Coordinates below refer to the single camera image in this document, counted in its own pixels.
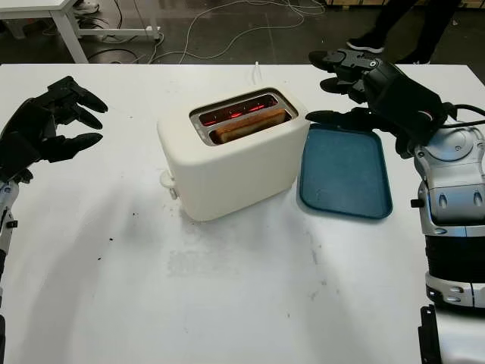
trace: white table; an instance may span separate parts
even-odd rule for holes
[[[354,106],[321,92],[326,74],[311,66],[261,69],[309,110]],[[443,100],[485,107],[465,66],[403,69]],[[293,187],[195,223],[158,184],[167,164],[156,120],[184,99],[250,84],[252,67],[2,65],[0,122],[67,74],[110,107],[105,138],[73,161],[35,165],[21,188],[2,280],[6,362],[421,362],[427,262],[409,207],[419,177],[393,137],[380,134],[394,204],[383,221],[311,214]]]
[[[159,39],[154,11],[150,14],[151,25],[143,30],[80,30],[72,13],[75,2],[76,0],[1,0],[0,20],[51,17],[76,63],[89,63],[78,40],[83,35],[141,36],[150,33],[154,39]]]

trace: plastic tray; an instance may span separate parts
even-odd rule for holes
[[[379,136],[312,124],[299,192],[312,209],[373,219],[388,216],[393,202]]]

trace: floor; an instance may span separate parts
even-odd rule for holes
[[[145,20],[140,20],[134,2]],[[185,46],[187,30],[193,18],[207,10],[230,1],[222,0],[154,0],[161,32],[165,41],[158,47],[157,55],[181,51]],[[310,0],[292,0],[293,4],[315,6]],[[119,0],[124,27],[142,27],[148,23],[150,11],[143,0]],[[101,11],[95,16],[116,27],[119,19],[114,0],[100,0]],[[305,9],[320,11],[318,8]],[[375,7],[355,7],[350,10],[327,8],[324,14],[305,16],[303,24],[291,29],[262,29],[239,38],[227,52],[213,59],[197,59],[186,56],[184,63],[248,64],[305,64],[307,54],[314,49],[343,47],[352,36],[368,30],[377,14]],[[407,13],[389,34],[382,57],[396,61],[413,50],[424,18],[422,8]],[[485,83],[485,10],[460,10],[446,29],[436,49],[432,63],[467,64]],[[100,20],[98,25],[106,27]],[[288,7],[276,5],[249,5],[238,3],[200,17],[194,24],[189,38],[188,50],[202,57],[220,53],[238,33],[253,27],[287,27],[296,25],[301,16]],[[8,32],[0,33],[0,63],[61,63],[71,58],[60,36],[46,36],[45,24],[29,26],[28,37],[14,39]],[[146,63],[153,53],[154,41],[144,36],[122,45],[109,45],[95,37],[81,40],[87,55],[109,48],[123,48],[137,57],[146,55],[139,63]],[[136,57],[129,52],[105,52],[91,58],[91,62],[113,61],[131,63]],[[155,63],[177,63],[180,54],[168,55]]]

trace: silver robotic arm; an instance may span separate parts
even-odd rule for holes
[[[56,135],[59,124],[78,120],[88,127],[102,125],[81,105],[97,112],[108,107],[98,97],[80,87],[72,77],[65,77],[48,87],[47,93],[26,100],[0,133],[0,278],[17,221],[12,205],[19,184],[33,178],[28,167],[40,160],[59,162],[73,158],[79,151],[96,144],[98,133],[86,133],[72,139]],[[3,291],[0,288],[0,305]],[[0,315],[0,364],[4,362],[5,319]]]
[[[419,208],[429,271],[418,329],[423,364],[485,363],[485,140],[475,124],[458,123],[469,105],[442,103],[439,96],[397,67],[362,52],[312,52],[311,63],[335,73],[321,82],[368,108],[346,114],[314,111],[310,121],[348,130],[390,132],[396,151],[414,158],[422,182],[411,207]]]

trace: toaster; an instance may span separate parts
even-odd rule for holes
[[[219,218],[290,188],[309,128],[303,105],[281,87],[169,113],[158,135],[169,170],[161,184],[196,221]]]

